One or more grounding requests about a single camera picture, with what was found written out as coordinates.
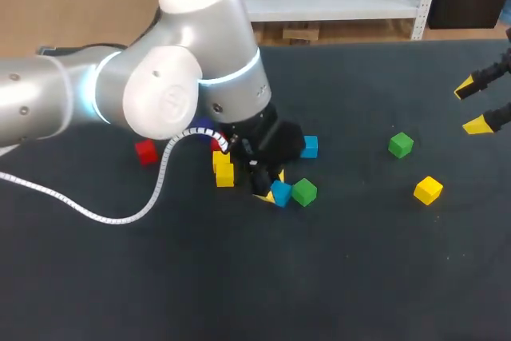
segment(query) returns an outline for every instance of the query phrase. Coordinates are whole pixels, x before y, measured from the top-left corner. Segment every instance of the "blue cube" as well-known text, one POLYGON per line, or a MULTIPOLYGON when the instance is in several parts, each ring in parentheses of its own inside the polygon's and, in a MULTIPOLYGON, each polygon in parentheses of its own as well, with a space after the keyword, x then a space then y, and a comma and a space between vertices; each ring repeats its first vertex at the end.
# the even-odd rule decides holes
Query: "blue cube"
POLYGON ((291 199, 293 187, 289 184, 283 183, 282 181, 274 181, 271 185, 271 193, 275 199, 275 205, 284 208, 287 202, 291 199))
MULTIPOLYGON (((206 128, 212 129, 213 131, 216 130, 215 123, 208 117, 196 117, 193 119, 192 123, 190 123, 189 128, 206 128)), ((211 137, 209 136, 199 135, 199 137, 205 143, 209 143, 211 141, 211 137)))
POLYGON ((317 136, 304 136, 305 149, 302 151, 303 159, 316 159, 318 158, 318 137, 317 136))

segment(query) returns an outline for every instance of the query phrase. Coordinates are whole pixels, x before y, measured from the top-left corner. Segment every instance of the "green cube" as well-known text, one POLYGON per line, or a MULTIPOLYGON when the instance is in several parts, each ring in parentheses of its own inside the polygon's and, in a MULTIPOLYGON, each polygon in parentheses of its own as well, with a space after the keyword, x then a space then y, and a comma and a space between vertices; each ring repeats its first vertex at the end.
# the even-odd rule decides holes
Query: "green cube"
POLYGON ((398 133, 390 139, 389 152, 396 156, 398 159, 403 158, 408 153, 412 152, 414 141, 405 133, 398 133))
POLYGON ((318 195, 318 189, 307 179, 302 179, 295 185, 291 192, 293 199, 298 201, 303 207, 307 207, 318 195))

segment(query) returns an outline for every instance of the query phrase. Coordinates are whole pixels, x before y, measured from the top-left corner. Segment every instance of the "table surface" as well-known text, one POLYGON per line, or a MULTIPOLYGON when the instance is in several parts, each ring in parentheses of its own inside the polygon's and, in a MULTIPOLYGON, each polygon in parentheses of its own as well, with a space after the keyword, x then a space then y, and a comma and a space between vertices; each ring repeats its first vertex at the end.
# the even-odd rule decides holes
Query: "table surface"
MULTIPOLYGON (((319 137, 318 159, 287 167, 289 182, 318 186, 307 208, 217 189, 197 138, 176 147, 153 211, 127 226, 2 182, 0 339, 511 338, 511 132, 461 128, 511 90, 453 95, 507 48, 263 49, 281 115, 319 137), (401 131, 415 144, 398 160, 386 147, 401 131), (444 190, 426 207, 412 194, 428 175, 444 190)), ((136 140, 85 126, 5 155, 0 169, 128 216, 157 173, 137 163, 136 140)))

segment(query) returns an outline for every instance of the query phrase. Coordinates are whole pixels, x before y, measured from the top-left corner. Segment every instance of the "yellow cube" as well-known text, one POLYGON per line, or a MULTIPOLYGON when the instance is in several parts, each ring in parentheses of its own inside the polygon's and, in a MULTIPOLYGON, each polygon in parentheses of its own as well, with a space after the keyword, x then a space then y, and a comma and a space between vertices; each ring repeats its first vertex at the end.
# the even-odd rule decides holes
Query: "yellow cube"
POLYGON ((218 164, 230 164, 231 153, 223 154, 222 151, 213 151, 213 172, 216 173, 216 166, 218 164))
POLYGON ((275 198, 273 197, 273 193, 270 191, 266 196, 257 196, 258 199, 261 199, 262 201, 266 201, 267 203, 275 203, 275 198))
POLYGON ((217 164, 216 165, 216 186, 234 187, 234 164, 217 164))
MULTIPOLYGON (((284 182, 284 170, 282 170, 281 173, 279 173, 279 179, 280 181, 284 182)), ((275 203, 275 198, 273 197, 273 193, 270 191, 266 196, 258 196, 254 195, 258 199, 261 199, 262 201, 266 201, 267 203, 275 203)))
POLYGON ((414 196, 424 204, 429 205, 439 196, 444 186, 436 181, 433 177, 428 176, 415 187, 414 196))

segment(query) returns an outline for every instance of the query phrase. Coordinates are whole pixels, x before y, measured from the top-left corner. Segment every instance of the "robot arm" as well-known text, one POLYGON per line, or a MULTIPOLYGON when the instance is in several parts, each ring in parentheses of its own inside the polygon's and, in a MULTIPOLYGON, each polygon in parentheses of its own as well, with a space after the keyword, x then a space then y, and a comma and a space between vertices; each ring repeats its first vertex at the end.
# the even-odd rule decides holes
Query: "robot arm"
MULTIPOLYGON (((508 39, 511 42, 511 29, 507 30, 508 39)), ((511 49, 502 55, 499 63, 494 63, 490 67, 474 71, 469 78, 456 88, 454 94, 460 100, 467 98, 479 91, 488 88, 488 85, 503 77, 507 73, 511 73, 511 49)), ((463 125, 465 131, 470 134, 479 133, 495 133, 501 127, 511 121, 511 103, 500 109, 489 110, 484 112, 480 117, 469 121, 463 125)))
POLYGON ((304 142, 300 127, 281 121, 270 102, 243 0, 159 3, 160 19, 125 50, 89 46, 0 61, 0 147, 91 121, 169 139, 190 124, 200 100, 232 155, 247 167, 257 163, 250 172, 269 175, 263 187, 254 187, 265 194, 304 142))

